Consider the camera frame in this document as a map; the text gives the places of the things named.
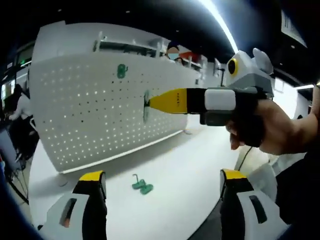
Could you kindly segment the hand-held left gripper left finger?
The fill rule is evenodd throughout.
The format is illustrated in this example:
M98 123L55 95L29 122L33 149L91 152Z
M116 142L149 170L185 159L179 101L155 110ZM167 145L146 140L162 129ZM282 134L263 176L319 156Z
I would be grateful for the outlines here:
M80 177L47 211L38 227L44 240L106 240L106 176L102 170Z

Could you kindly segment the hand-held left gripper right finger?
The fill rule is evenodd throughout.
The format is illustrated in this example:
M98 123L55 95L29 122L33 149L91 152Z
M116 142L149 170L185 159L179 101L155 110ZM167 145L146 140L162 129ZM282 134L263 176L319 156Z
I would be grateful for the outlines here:
M278 240L289 228L280 209L237 170L220 171L222 240Z

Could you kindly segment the person's right hand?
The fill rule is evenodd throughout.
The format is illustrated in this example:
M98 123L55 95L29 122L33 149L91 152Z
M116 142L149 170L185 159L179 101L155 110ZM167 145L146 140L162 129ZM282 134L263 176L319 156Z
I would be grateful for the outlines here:
M265 135L259 149L267 154L286 155L306 152L318 135L319 112L313 109L308 116L290 119L271 100L260 100L256 114L261 116Z

